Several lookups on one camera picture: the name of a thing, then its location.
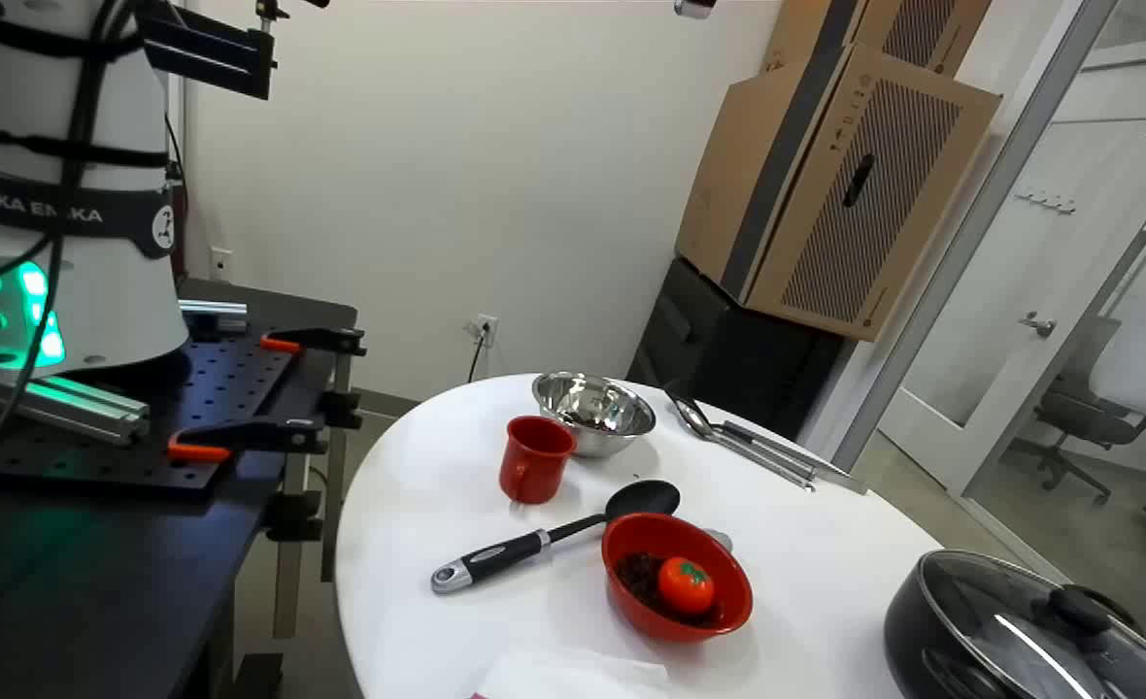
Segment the white robot body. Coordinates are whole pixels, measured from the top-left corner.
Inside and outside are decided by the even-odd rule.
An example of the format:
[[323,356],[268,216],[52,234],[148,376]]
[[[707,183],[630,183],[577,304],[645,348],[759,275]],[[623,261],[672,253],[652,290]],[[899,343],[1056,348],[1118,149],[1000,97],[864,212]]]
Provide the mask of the white robot body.
[[[3,4],[3,20],[86,40],[99,7],[101,0],[15,0]],[[77,57],[48,57],[0,46],[0,132],[65,138],[77,75]],[[108,63],[95,143],[123,151],[169,151],[162,81],[148,66],[144,50]],[[63,158],[28,151],[21,143],[0,143],[0,177],[59,185]],[[169,172],[90,163],[77,185],[162,190]],[[0,225],[0,261],[31,249],[38,234],[42,230]],[[76,230],[63,234],[65,253],[56,317],[65,338],[65,353],[52,366],[38,366],[38,372],[131,366],[162,356],[186,343],[169,257],[148,257],[129,235],[77,235]],[[31,338],[22,335],[0,335],[0,356],[22,356],[28,343]]]

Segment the white napkin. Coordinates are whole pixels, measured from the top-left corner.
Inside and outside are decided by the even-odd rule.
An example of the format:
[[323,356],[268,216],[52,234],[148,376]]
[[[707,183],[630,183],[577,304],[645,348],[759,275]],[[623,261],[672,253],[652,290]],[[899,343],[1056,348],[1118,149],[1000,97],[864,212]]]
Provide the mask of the white napkin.
[[495,661],[476,699],[670,699],[670,673],[583,647],[514,647]]

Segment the pot lid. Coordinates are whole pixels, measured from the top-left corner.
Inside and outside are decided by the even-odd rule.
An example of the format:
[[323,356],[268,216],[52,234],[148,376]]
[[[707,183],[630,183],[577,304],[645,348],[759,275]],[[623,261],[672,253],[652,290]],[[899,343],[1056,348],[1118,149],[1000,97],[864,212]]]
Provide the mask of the pot lid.
[[1114,603],[985,555],[934,552],[921,586],[961,643],[1035,699],[1146,699],[1146,639]]

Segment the tongs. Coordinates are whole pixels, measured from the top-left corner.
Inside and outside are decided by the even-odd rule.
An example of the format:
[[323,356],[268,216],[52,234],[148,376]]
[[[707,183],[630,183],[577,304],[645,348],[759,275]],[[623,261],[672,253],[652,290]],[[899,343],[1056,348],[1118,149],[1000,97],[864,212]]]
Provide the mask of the tongs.
[[735,420],[715,423],[711,414],[702,414],[702,407],[693,396],[682,391],[682,384],[670,384],[665,396],[672,400],[682,423],[702,442],[718,442],[718,445],[775,471],[777,477],[785,477],[802,488],[816,488],[816,477],[825,477],[825,482],[864,493],[846,471],[841,471],[837,462],[828,462],[797,442],[771,440],[771,433],[741,428]]

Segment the stainless steel bowl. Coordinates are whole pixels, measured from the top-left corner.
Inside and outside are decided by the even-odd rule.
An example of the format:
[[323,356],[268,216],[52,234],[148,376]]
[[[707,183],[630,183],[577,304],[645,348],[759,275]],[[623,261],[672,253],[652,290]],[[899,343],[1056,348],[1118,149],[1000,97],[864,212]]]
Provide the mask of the stainless steel bowl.
[[539,372],[534,396],[546,414],[577,429],[579,459],[610,459],[656,428],[652,407],[626,387],[587,372]]

